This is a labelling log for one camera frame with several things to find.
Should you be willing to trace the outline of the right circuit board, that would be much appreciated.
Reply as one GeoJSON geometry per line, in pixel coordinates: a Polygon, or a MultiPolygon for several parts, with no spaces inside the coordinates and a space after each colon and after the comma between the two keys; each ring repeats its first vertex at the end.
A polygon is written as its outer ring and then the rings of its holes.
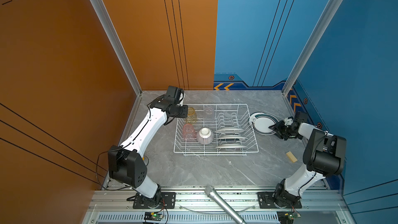
{"type": "Polygon", "coordinates": [[[294,224],[296,219],[302,217],[298,212],[277,212],[277,216],[281,224],[294,224]]]}

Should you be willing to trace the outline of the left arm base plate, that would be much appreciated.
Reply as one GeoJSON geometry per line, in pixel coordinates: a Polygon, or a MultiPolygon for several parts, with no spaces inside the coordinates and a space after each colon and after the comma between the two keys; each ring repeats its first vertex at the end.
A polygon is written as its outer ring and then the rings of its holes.
{"type": "Polygon", "coordinates": [[[175,208],[176,193],[175,192],[160,192],[153,198],[144,197],[142,194],[137,193],[134,197],[134,209],[166,209],[175,208]]]}

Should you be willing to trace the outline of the yellow plastic cup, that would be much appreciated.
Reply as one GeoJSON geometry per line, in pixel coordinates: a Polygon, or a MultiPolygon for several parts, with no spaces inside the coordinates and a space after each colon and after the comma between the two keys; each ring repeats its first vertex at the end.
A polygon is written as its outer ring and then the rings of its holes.
{"type": "Polygon", "coordinates": [[[185,122],[189,124],[195,124],[197,122],[197,113],[194,108],[188,107],[188,114],[185,122]]]}

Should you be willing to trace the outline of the pink plastic cup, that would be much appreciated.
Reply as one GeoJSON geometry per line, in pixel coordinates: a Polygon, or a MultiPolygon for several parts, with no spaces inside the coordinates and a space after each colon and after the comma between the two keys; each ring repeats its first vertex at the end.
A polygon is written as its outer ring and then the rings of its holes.
{"type": "Polygon", "coordinates": [[[182,129],[182,137],[184,141],[192,141],[197,138],[197,133],[194,126],[190,123],[186,123],[182,129]]]}

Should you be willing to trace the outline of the wooden block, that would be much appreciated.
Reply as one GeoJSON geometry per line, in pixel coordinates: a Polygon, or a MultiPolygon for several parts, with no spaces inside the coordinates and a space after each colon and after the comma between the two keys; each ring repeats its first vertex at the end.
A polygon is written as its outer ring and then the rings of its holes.
{"type": "Polygon", "coordinates": [[[296,156],[291,152],[288,151],[286,153],[286,156],[288,157],[288,159],[292,162],[292,163],[296,163],[298,161],[298,159],[296,158],[296,156]]]}

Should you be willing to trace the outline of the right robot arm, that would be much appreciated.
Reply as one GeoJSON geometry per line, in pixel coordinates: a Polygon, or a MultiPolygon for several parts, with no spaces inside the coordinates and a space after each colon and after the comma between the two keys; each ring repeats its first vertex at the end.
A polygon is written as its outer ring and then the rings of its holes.
{"type": "Polygon", "coordinates": [[[283,179],[273,193],[278,208],[294,207],[310,186],[324,178],[340,175],[344,169],[347,140],[309,123],[288,118],[269,129],[283,140],[307,139],[303,164],[290,177],[283,179]]]}

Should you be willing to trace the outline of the teal rimmed white plate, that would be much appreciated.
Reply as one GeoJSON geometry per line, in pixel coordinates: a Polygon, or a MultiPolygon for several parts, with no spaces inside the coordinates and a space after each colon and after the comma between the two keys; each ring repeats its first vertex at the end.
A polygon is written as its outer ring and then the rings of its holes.
{"type": "Polygon", "coordinates": [[[265,113],[263,113],[263,112],[256,112],[256,113],[253,113],[253,114],[250,115],[250,119],[249,120],[250,120],[251,123],[255,123],[257,121],[257,119],[263,118],[264,115],[265,115],[265,113]]]}

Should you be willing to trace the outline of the clear plastic cup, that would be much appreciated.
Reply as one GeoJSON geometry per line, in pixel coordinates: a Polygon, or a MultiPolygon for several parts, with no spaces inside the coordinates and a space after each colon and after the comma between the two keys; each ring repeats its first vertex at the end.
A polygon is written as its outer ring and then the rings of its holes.
{"type": "Polygon", "coordinates": [[[204,120],[205,121],[214,121],[215,119],[215,109],[213,106],[205,106],[204,108],[204,120]]]}

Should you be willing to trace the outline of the aluminium front rail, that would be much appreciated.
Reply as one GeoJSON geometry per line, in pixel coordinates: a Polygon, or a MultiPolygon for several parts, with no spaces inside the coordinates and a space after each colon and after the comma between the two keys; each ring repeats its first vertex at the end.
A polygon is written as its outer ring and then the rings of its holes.
{"type": "Polygon", "coordinates": [[[84,224],[354,224],[337,190],[305,192],[294,206],[279,208],[269,187],[167,187],[149,207],[132,190],[96,191],[84,224]]]}

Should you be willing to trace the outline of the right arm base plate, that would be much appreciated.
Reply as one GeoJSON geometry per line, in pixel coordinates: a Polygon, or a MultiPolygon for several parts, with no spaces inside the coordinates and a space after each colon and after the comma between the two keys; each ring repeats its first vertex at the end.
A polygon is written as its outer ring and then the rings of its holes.
{"type": "Polygon", "coordinates": [[[302,208],[301,199],[289,193],[282,193],[278,196],[274,196],[274,192],[258,192],[257,197],[261,209],[302,208]]]}

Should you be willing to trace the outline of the left circuit board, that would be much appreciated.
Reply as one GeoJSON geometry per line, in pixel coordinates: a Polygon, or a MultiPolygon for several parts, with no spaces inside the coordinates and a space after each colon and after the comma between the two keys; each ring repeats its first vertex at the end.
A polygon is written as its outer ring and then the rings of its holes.
{"type": "Polygon", "coordinates": [[[159,212],[145,212],[143,222],[144,224],[159,224],[164,218],[165,215],[159,212]]]}

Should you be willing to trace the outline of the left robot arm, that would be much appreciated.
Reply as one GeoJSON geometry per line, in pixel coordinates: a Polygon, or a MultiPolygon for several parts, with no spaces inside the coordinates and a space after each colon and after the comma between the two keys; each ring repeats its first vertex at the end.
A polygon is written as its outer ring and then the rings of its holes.
{"type": "Polygon", "coordinates": [[[183,89],[169,86],[165,94],[147,105],[148,112],[136,130],[120,146],[107,151],[109,177],[132,187],[151,208],[161,203],[161,186],[147,175],[144,153],[163,125],[187,118],[188,106],[181,103],[183,98],[183,89]]]}

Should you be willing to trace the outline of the circuit board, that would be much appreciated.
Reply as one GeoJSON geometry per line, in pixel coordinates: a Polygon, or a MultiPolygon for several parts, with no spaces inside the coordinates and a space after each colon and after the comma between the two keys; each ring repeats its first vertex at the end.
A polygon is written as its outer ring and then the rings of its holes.
{"type": "Polygon", "coordinates": [[[159,224],[164,218],[165,215],[159,212],[145,212],[143,222],[144,224],[159,224]]]}
{"type": "Polygon", "coordinates": [[[302,217],[298,212],[277,212],[277,216],[281,224],[294,224],[296,219],[302,217]]]}

